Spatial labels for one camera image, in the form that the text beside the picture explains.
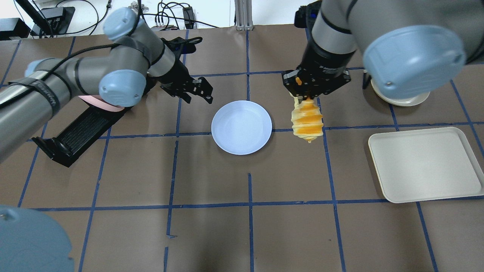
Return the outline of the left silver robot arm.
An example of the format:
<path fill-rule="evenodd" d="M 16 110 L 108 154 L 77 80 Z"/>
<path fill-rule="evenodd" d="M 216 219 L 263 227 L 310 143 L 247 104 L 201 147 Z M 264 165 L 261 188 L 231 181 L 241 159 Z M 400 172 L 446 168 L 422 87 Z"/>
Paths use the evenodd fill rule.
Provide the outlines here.
<path fill-rule="evenodd" d="M 73 97 L 100 97 L 115 107 L 138 104 L 150 79 L 161 83 L 168 95 L 191 102 L 190 94 L 213 102 L 213 87 L 194 79 L 180 61 L 182 51 L 169 45 L 195 45 L 191 40 L 159 38 L 140 14 L 130 8 L 115 10 L 103 26 L 111 41 L 64 59 L 47 58 L 28 65 L 25 76 L 1 91 L 1 160 L 5 161 Z"/>

